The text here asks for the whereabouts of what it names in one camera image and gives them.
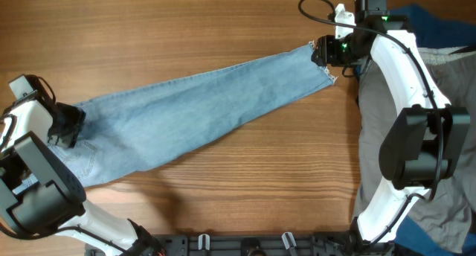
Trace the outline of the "light blue denim jeans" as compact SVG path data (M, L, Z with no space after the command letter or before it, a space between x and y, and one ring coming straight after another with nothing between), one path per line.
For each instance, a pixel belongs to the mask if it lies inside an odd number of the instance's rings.
M76 145L51 151L85 187L160 167L331 86L335 78L311 56L305 45L83 101L86 120Z

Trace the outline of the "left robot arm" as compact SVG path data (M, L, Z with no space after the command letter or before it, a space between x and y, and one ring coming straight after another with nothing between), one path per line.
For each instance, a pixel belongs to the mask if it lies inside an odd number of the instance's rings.
M1 232L17 240L71 237L103 255L165 255L144 227L89 202L79 179L49 149L72 148L83 110L59 103L34 74L9 82L15 101L1 115Z

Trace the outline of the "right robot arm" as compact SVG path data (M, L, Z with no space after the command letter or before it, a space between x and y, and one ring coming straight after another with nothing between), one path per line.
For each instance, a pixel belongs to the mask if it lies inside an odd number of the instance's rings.
M438 183L452 176L470 116L437 88L417 49L408 17L393 15L386 0L354 0L355 10L332 7L312 54L319 66L342 69L375 63L396 108L396 120L379 149L382 180L370 204L338 238L348 255L385 255L396 230L418 199L434 198Z

